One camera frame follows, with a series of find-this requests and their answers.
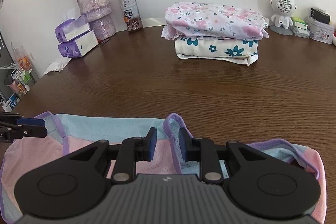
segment logo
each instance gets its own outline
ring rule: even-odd
[[[163,180],[164,180],[165,182],[168,182],[168,181],[171,181],[172,178],[171,178],[171,177],[166,177],[166,178],[164,178]]]

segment metal screw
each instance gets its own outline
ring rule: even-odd
[[[221,174],[217,172],[209,172],[205,174],[205,178],[207,180],[220,180],[222,178]]]
[[[116,173],[113,178],[116,181],[126,181],[129,179],[129,175],[126,173]]]

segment white fabric with teal flowers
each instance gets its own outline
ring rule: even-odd
[[[236,64],[250,65],[258,59],[258,40],[196,39],[179,37],[175,40],[178,58],[204,58],[226,60]]]

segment purple textured vase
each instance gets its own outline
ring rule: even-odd
[[[94,30],[98,41],[107,39],[116,33],[116,28],[113,25],[111,14],[92,21],[89,24],[91,29]]]
[[[80,12],[86,16],[91,29],[99,41],[116,33],[110,14],[112,8],[109,0],[77,0]]]

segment wooden table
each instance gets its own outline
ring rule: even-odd
[[[225,144],[284,138],[317,150],[336,222],[336,47],[269,30],[249,67],[180,60],[162,27],[128,34],[41,78],[15,111],[100,117],[180,114],[195,136]]]

